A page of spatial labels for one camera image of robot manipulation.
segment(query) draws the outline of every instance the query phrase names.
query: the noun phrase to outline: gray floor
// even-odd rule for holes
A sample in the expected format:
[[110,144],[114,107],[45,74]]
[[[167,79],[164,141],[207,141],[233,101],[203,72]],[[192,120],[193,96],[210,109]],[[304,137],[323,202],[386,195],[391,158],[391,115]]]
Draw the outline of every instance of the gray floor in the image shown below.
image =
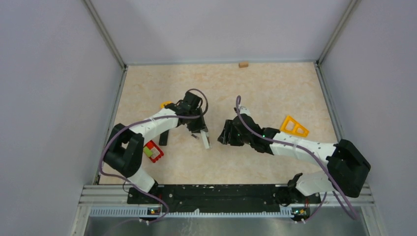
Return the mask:
[[[91,217],[85,236],[102,236],[127,218]],[[363,219],[351,220],[341,208],[328,207],[307,224],[289,224],[271,218],[167,218],[146,226],[132,220],[106,236],[367,236]]]

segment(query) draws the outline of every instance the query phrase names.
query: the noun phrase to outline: aluminum frame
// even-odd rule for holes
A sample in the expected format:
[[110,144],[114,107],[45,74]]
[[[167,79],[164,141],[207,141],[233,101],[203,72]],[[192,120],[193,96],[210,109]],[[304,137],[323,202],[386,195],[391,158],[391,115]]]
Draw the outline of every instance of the aluminum frame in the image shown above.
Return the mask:
[[[117,108],[119,105],[121,92],[123,89],[128,67],[124,63],[120,53],[118,52],[113,40],[108,34],[108,31],[106,30],[106,27],[101,21],[91,0],[82,0],[82,2],[85,5],[86,9],[88,10],[89,14],[91,15],[91,18],[94,21],[97,27],[97,30],[100,32],[109,50],[115,57],[120,67],[124,69],[123,76],[120,79],[120,86],[118,89],[117,97],[115,99],[113,112],[111,114],[111,119],[110,119],[108,130],[107,130],[107,135],[106,135],[106,140],[107,140],[114,124],[114,120],[116,117],[116,112],[117,112]],[[333,48],[341,32],[343,31],[344,27],[349,21],[353,11],[357,8],[359,3],[360,3],[360,0],[351,0],[345,13],[340,19],[339,24],[337,25],[332,36],[330,37],[329,42],[325,46],[320,57],[314,63],[317,76],[320,82],[320,86],[323,91],[323,96],[325,98],[325,102],[328,107],[330,119],[333,124],[333,128],[334,128],[334,131],[336,133],[336,137],[338,140],[340,140],[344,136],[344,132],[340,123],[340,119],[337,115],[336,107],[333,102],[331,93],[328,89],[326,78],[322,72],[321,65],[325,61],[330,50]],[[71,235],[72,236],[84,235],[86,227],[87,227],[87,223],[88,223],[89,213],[91,212],[92,207],[108,207],[108,206],[135,207],[133,205],[128,205],[126,203],[126,200],[127,200],[127,193],[122,190],[121,185],[85,185],[83,192],[81,194],[81,197],[80,197],[79,204],[78,204],[77,213],[76,213],[75,220],[73,223]],[[382,223],[381,217],[378,213],[378,209],[376,208],[375,203],[373,201],[372,193],[368,184],[364,185],[359,198],[351,199],[351,200],[352,200],[353,206],[361,207],[361,212],[363,214],[364,223],[368,229],[368,233],[370,236],[387,235],[384,225]],[[335,197],[333,197],[331,193],[328,193],[328,197],[323,207],[339,207],[339,203],[337,202],[337,200],[335,199]]]

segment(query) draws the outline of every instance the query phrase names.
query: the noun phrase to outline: yellow triangle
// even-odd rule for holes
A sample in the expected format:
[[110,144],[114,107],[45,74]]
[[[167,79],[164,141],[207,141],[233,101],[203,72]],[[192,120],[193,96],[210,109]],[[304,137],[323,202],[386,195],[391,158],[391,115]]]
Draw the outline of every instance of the yellow triangle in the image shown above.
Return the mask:
[[[292,130],[287,129],[288,123],[292,122],[294,124],[294,128],[292,128]],[[298,123],[298,121],[296,121],[294,118],[292,118],[291,116],[287,116],[284,120],[284,122],[282,123],[282,126],[280,128],[281,131],[287,133],[287,134],[292,134],[292,135],[297,135],[300,137],[307,137],[308,133],[310,131],[308,131],[308,129],[304,128],[304,126],[302,126],[300,123]]]

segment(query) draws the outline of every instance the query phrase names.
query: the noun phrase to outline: robotic hand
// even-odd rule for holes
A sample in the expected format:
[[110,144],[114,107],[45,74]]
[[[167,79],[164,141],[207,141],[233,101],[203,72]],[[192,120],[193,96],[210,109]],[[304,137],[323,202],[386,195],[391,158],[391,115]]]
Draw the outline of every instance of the robotic hand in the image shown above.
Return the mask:
[[348,197],[359,196],[371,166],[350,141],[342,139],[336,144],[318,143],[288,135],[278,129],[261,128],[250,117],[249,110],[240,106],[240,96],[235,112],[238,116],[226,120],[223,132],[217,139],[222,144],[249,144],[257,152],[291,156],[322,167],[323,171],[295,175],[288,182],[287,197],[281,202],[291,202],[291,197],[300,193],[310,196],[318,192],[338,191],[338,187]]
[[[122,132],[110,145],[105,153],[104,162],[117,170],[130,182],[136,184],[144,192],[149,192],[158,183],[142,168],[142,152],[144,145],[161,133],[186,124],[191,133],[202,134],[203,143],[210,148],[209,133],[204,121],[201,105],[203,100],[187,91],[183,100],[171,103],[150,117],[150,122],[138,124]],[[111,140],[125,128],[117,124],[109,137]]]

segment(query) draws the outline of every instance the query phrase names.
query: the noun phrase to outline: floor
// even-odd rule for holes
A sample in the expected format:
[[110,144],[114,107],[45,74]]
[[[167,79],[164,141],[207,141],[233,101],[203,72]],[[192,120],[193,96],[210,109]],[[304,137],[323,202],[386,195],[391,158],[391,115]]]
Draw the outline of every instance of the floor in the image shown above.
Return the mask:
[[[156,163],[144,156],[145,170],[161,184],[286,183],[297,173],[320,168],[285,156],[258,153],[245,145],[217,141],[224,121],[233,119],[236,96],[261,127],[280,128],[291,115],[310,133],[307,139],[336,142],[314,64],[251,63],[130,66],[116,124],[128,125],[154,115],[165,101],[177,102],[190,88],[202,90],[209,102],[205,120],[212,149],[193,138],[185,126],[170,130],[165,155]],[[105,165],[106,172],[115,173]],[[100,183],[123,181],[102,177]]]

